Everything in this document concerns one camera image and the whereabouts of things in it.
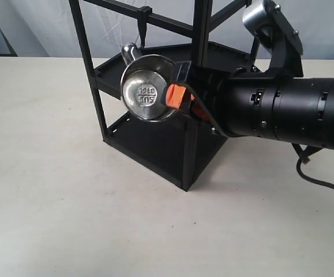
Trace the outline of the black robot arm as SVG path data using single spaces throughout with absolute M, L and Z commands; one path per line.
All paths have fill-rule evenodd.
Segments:
M 296 78 L 276 69 L 231 73 L 179 62 L 162 103 L 227 137 L 334 149 L 334 78 Z

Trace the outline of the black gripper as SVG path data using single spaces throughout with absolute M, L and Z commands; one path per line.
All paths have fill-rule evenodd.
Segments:
M 196 121 L 203 118 L 219 134 L 232 136 L 226 120 L 228 104 L 224 100 L 231 75 L 228 71 L 193 66 L 191 61 L 177 62 L 172 69 L 171 84 L 162 93 L 161 103 Z

